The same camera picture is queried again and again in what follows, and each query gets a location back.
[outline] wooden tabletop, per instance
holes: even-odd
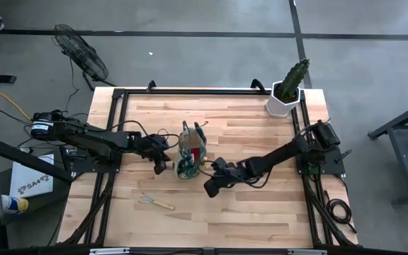
[[[113,88],[97,87],[88,122],[106,128]],[[329,114],[320,89],[305,90],[311,123],[327,120]],[[147,132],[165,128],[179,134],[186,120],[208,124],[203,128],[208,139],[208,159],[223,157],[236,162],[262,156],[283,146],[293,137],[290,115],[272,118],[265,109],[268,96],[228,95],[130,95],[126,120],[141,122]],[[119,119],[121,102],[115,116]],[[300,107],[297,107],[301,119]],[[140,130],[126,123],[124,130]],[[172,145],[176,138],[171,137]],[[177,147],[166,152],[171,158]],[[135,154],[125,154],[116,175],[111,200],[105,246],[124,247],[239,247],[306,248],[311,247],[302,179],[296,173],[295,160],[273,168],[267,185],[254,189],[243,183],[220,189],[209,198],[203,188],[208,177],[181,180],[169,169],[155,175],[154,165]],[[69,237],[89,211],[96,175],[83,174],[73,182],[62,219],[58,241]],[[340,180],[323,176],[330,198],[348,198]],[[176,206],[175,211],[152,204],[138,203],[141,192]],[[322,221],[316,211],[318,230],[324,240]],[[96,217],[94,237],[98,233],[100,213]],[[357,242],[346,225],[338,225],[346,236]]]

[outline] gray floor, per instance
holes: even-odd
[[[295,0],[303,33],[408,35],[408,0]],[[0,0],[7,28],[293,33],[288,0]],[[247,87],[282,79],[298,61],[294,38],[85,37],[119,86]],[[324,89],[345,159],[351,207],[363,246],[408,251],[405,175],[386,137],[369,130],[408,109],[408,40],[304,40],[312,87]],[[48,35],[0,35],[0,74],[18,77],[0,91],[28,114],[63,109],[73,88],[69,60]],[[71,113],[87,112],[92,93],[75,66]],[[19,113],[4,99],[0,108]],[[22,126],[0,114],[0,140],[17,145]],[[0,168],[10,162],[0,162]],[[64,203],[9,226],[12,248],[46,245]]]

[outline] fan grille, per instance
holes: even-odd
[[[55,39],[62,53],[70,57],[93,80],[106,80],[108,69],[105,64],[98,57],[95,49],[89,46],[72,28],[65,24],[55,25]]]

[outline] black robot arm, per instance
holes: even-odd
[[[86,150],[95,162],[112,164],[120,153],[135,153],[155,163],[155,173],[166,169],[171,159],[164,153],[169,148],[166,139],[157,134],[142,136],[138,131],[104,130],[76,118],[66,118],[61,112],[35,113],[31,136],[42,141],[61,141]]]
[[[214,174],[204,183],[208,195],[213,198],[220,188],[231,188],[237,183],[262,188],[275,165],[297,155],[301,155],[306,164],[318,166],[326,161],[327,152],[335,150],[340,143],[330,123],[323,123],[321,120],[303,131],[304,135],[299,133],[291,142],[263,157],[250,157],[236,163],[217,158],[211,165],[215,170]],[[261,186],[254,186],[265,174],[268,174],[266,182]]]

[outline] white hexagonal pot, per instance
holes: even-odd
[[[290,110],[294,109],[294,107],[300,102],[300,88],[297,88],[297,100],[290,103],[283,103],[273,95],[275,87],[281,86],[282,82],[283,81],[277,81],[273,83],[272,92],[266,102],[268,114],[272,117],[285,118]]]

